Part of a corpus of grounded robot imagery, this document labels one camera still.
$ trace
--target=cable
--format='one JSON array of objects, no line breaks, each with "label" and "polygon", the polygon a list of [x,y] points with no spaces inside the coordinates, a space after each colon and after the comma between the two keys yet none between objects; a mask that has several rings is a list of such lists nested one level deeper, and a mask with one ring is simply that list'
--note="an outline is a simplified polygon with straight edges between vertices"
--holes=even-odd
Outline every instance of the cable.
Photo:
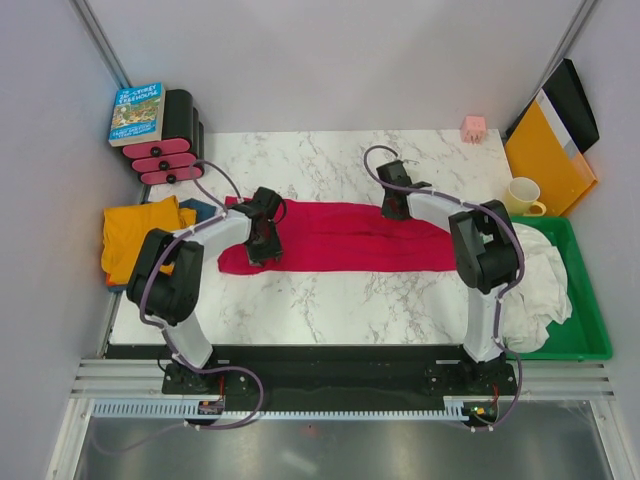
[{"label": "cable", "polygon": [[500,405],[496,403],[496,419],[491,422],[489,420],[485,420],[484,418],[482,418],[480,415],[478,415],[477,413],[472,413],[472,415],[477,418],[478,420],[480,420],[482,423],[485,423],[487,425],[491,425],[494,426],[496,424],[496,422],[498,421],[498,419],[500,418]]},{"label": "cable", "polygon": [[162,364],[160,363],[160,357],[162,357],[162,354],[163,354],[163,353],[164,353],[164,348],[160,348],[160,349],[158,350],[158,356],[156,357],[156,363],[158,364],[158,368],[159,368],[160,370],[162,370],[164,373],[167,373],[167,369],[166,369],[166,368],[164,368],[164,367],[162,366]]},{"label": "cable", "polygon": [[422,194],[422,195],[432,195],[434,197],[442,198],[442,199],[447,200],[449,202],[455,203],[456,205],[461,205],[462,207],[465,207],[465,208],[469,208],[469,209],[472,209],[472,210],[480,211],[480,212],[484,213],[485,215],[491,217],[498,224],[500,229],[509,237],[509,240],[511,240],[511,243],[513,244],[513,246],[514,246],[514,248],[516,250],[516,256],[518,257],[518,273],[517,273],[516,278],[515,278],[515,280],[513,282],[511,282],[506,287],[504,287],[502,290],[500,290],[500,292],[498,292],[498,295],[496,296],[496,310],[495,310],[495,316],[494,316],[494,321],[493,321],[493,337],[494,337],[494,339],[496,341],[496,345],[505,354],[513,355],[515,357],[516,363],[518,365],[518,384],[517,384],[517,387],[516,387],[516,394],[514,395],[513,400],[509,404],[509,407],[507,408],[507,411],[504,412],[504,415],[500,419],[498,419],[492,426],[476,427],[474,431],[490,431],[490,430],[493,430],[493,427],[497,427],[498,425],[502,424],[507,419],[507,417],[509,417],[509,415],[511,415],[511,412],[513,411],[514,407],[518,403],[518,400],[520,399],[520,394],[522,393],[522,359],[520,358],[520,355],[517,352],[514,352],[513,350],[510,350],[509,348],[507,348],[503,344],[502,339],[500,338],[500,332],[499,332],[499,330],[500,330],[500,314],[502,313],[502,299],[507,294],[507,292],[509,292],[516,285],[518,285],[522,281],[522,278],[524,277],[525,266],[524,266],[524,252],[522,251],[522,246],[520,245],[520,242],[518,241],[518,237],[509,228],[507,223],[502,218],[500,218],[500,216],[498,214],[496,214],[495,212],[489,210],[488,208],[486,208],[486,207],[484,207],[482,205],[478,205],[478,204],[471,203],[471,202],[465,202],[465,201],[462,201],[462,200],[454,197],[453,195],[448,195],[446,193],[437,192],[434,189],[429,189],[429,188],[418,189],[418,188],[411,188],[411,187],[399,187],[397,185],[393,185],[392,183],[388,183],[388,182],[385,182],[383,180],[380,180],[380,178],[378,178],[378,176],[373,173],[373,170],[371,170],[371,167],[369,166],[368,156],[369,156],[369,153],[371,153],[373,150],[386,150],[386,151],[392,153],[396,157],[396,159],[398,159],[400,156],[398,155],[398,152],[396,152],[394,149],[392,149],[391,147],[388,147],[386,145],[373,145],[373,146],[369,147],[367,150],[365,150],[364,156],[363,156],[364,168],[367,171],[367,173],[369,174],[369,176],[371,178],[373,178],[373,180],[375,180],[377,183],[379,183],[383,187],[389,188],[391,190],[396,190],[396,191],[405,192],[405,193],[418,193],[418,194]]},{"label": "cable", "polygon": [[281,205],[282,205],[282,215],[280,216],[277,222],[274,222],[274,225],[278,225],[282,220],[284,220],[284,217],[287,216],[287,201],[282,200]]},{"label": "cable", "polygon": [[[198,160],[197,162],[194,162],[193,164],[191,164],[190,168],[193,168],[193,166],[196,165],[199,162],[206,163],[207,165],[211,165],[216,170],[218,170],[220,173],[222,173],[222,175],[227,180],[229,180],[229,182],[231,183],[233,189],[236,191],[236,194],[238,195],[238,197],[241,198],[240,192],[238,191],[238,188],[235,186],[235,184],[229,178],[229,176],[224,171],[222,171],[222,169],[220,169],[216,165],[212,164],[211,162],[206,162],[204,160]],[[206,192],[206,190],[204,190],[201,185],[198,185],[198,188],[201,188],[203,191]],[[226,207],[223,204],[221,204],[215,197],[213,197],[213,195],[209,194],[209,192],[206,192],[206,195],[209,198],[211,198],[214,201],[216,201],[218,204],[222,205],[223,208],[226,211]],[[260,381],[260,378],[258,378],[258,376],[254,372],[252,372],[251,370],[249,370],[247,368],[244,368],[244,367],[226,366],[226,367],[218,367],[218,368],[212,368],[212,369],[202,369],[202,368],[196,367],[195,365],[192,365],[182,355],[180,355],[180,352],[178,351],[178,349],[176,348],[175,344],[173,343],[173,340],[167,334],[167,331],[166,331],[167,324],[166,324],[166,322],[162,322],[161,323],[161,322],[152,320],[150,318],[147,318],[146,311],[147,311],[147,302],[149,301],[149,294],[151,293],[151,288],[153,286],[153,283],[155,282],[155,280],[156,280],[156,278],[158,276],[158,273],[160,272],[160,268],[162,267],[162,265],[164,264],[166,259],[169,257],[171,252],[181,242],[183,242],[184,240],[189,238],[195,232],[198,232],[198,231],[200,231],[200,230],[202,230],[204,228],[207,228],[207,227],[210,227],[212,225],[215,225],[216,223],[221,222],[223,219],[224,219],[224,215],[218,215],[218,216],[209,218],[209,219],[207,219],[207,220],[205,220],[203,222],[200,222],[200,223],[194,225],[193,228],[185,230],[184,232],[179,234],[177,237],[174,237],[174,239],[171,241],[171,243],[169,243],[167,248],[160,254],[160,256],[158,257],[158,260],[156,261],[155,265],[151,269],[151,272],[149,273],[149,278],[147,279],[147,283],[146,283],[146,285],[144,287],[144,290],[142,291],[142,298],[140,299],[140,320],[142,321],[142,323],[144,323],[146,325],[152,325],[152,326],[155,326],[155,327],[160,328],[162,330],[162,336],[164,337],[164,340],[167,343],[167,346],[171,349],[171,352],[173,353],[173,357],[175,359],[177,359],[180,363],[185,365],[187,368],[189,368],[193,372],[198,373],[198,374],[202,374],[202,375],[205,375],[205,374],[212,374],[213,375],[213,374],[224,373],[224,372],[241,372],[241,373],[244,373],[246,375],[249,375],[257,383],[258,390],[259,390],[259,393],[260,393],[260,397],[258,399],[258,404],[253,409],[253,411],[251,413],[249,413],[249,415],[247,415],[242,420],[239,420],[237,422],[233,422],[233,423],[230,423],[230,424],[226,424],[226,425],[211,425],[211,426],[208,426],[208,427],[205,427],[205,426],[201,426],[200,427],[200,428],[206,429],[206,430],[228,430],[228,429],[231,429],[231,428],[241,427],[243,425],[246,425],[246,424],[250,423],[251,420],[258,414],[258,412],[262,408],[262,403],[264,402],[264,386],[262,385],[262,382]]]},{"label": "cable", "polygon": [[491,406],[495,407],[498,404],[498,399],[500,398],[500,390],[498,389],[498,385],[493,384],[493,400],[491,401]]},{"label": "cable", "polygon": [[227,213],[229,211],[229,209],[223,202],[221,202],[216,197],[214,197],[211,193],[209,193],[207,189],[204,188],[202,184],[198,181],[195,175],[195,172],[193,171],[193,168],[196,165],[202,165],[202,164],[209,165],[211,168],[214,168],[215,170],[217,170],[227,180],[227,182],[231,184],[231,188],[233,188],[233,191],[235,192],[236,197],[238,197],[238,200],[240,200],[240,202],[244,201],[242,198],[242,195],[240,195],[240,190],[238,190],[238,187],[236,186],[236,184],[233,183],[233,180],[231,180],[231,177],[227,175],[227,173],[224,170],[222,170],[220,167],[218,167],[212,162],[207,162],[206,160],[196,160],[191,165],[189,165],[189,174],[191,175],[191,180],[193,180],[193,183],[196,184],[196,187],[198,187],[198,190],[200,190],[205,197],[207,197],[209,200],[211,200],[216,205],[218,205],[224,213]]},{"label": "cable", "polygon": [[122,455],[123,453],[127,453],[130,452],[131,450],[134,450],[142,445],[144,445],[145,443],[148,443],[152,440],[155,440],[156,438],[164,435],[165,433],[171,432],[173,430],[176,430],[180,427],[185,427],[186,424],[185,423],[174,423],[171,424],[161,430],[158,430],[155,433],[152,433],[151,435],[143,438],[142,440],[138,440],[137,442],[129,445],[128,447],[124,447],[124,448],[120,448],[117,450],[108,450],[106,448],[104,448],[102,445],[100,445],[98,443],[98,441],[96,440],[96,436],[95,436],[95,430],[91,433],[91,445],[93,445],[93,447],[100,452],[102,455],[107,455],[108,457],[117,457],[119,455]]}]

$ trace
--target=marble table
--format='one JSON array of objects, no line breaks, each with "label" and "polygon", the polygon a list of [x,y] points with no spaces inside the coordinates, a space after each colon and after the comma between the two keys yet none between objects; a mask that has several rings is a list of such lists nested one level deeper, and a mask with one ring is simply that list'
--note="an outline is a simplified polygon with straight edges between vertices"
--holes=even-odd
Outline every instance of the marble table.
[{"label": "marble table", "polygon": [[[389,145],[407,161],[414,181],[471,201],[500,198],[511,179],[497,130],[482,145],[464,144],[458,130],[213,134],[208,160],[222,167],[243,195],[267,186],[285,198],[380,205],[383,190],[362,167],[373,144]],[[391,160],[371,154],[372,166]],[[202,184],[231,195],[208,169]],[[149,199],[176,195],[205,200],[192,182],[159,185]],[[203,267],[196,313],[214,344],[447,344],[461,343],[467,323],[466,287],[456,272],[221,274],[215,259]],[[163,344],[122,297],[110,343]]]}]

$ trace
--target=book cover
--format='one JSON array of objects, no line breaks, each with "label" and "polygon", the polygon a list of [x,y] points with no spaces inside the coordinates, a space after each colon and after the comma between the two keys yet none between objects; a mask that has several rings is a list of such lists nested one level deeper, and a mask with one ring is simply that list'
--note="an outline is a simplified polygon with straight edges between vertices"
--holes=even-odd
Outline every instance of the book cover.
[{"label": "book cover", "polygon": [[161,83],[118,91],[109,132],[111,146],[162,140],[164,98]]}]

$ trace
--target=pink block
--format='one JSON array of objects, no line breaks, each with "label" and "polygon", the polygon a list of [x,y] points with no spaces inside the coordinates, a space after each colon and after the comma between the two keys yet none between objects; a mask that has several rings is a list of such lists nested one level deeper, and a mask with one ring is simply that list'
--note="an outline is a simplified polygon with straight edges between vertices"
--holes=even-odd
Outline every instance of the pink block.
[{"label": "pink block", "polygon": [[465,143],[482,143],[487,134],[487,122],[484,117],[467,115],[460,127],[460,137]]}]

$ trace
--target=yellow mug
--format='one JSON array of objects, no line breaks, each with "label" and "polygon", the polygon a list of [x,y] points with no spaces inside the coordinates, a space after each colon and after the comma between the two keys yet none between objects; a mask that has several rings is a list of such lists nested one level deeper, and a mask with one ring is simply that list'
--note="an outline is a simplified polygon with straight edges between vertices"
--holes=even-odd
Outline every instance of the yellow mug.
[{"label": "yellow mug", "polygon": [[540,198],[538,184],[530,178],[517,177],[509,182],[503,201],[510,215],[541,217],[547,213],[547,207],[544,203],[538,202],[538,198]]}]

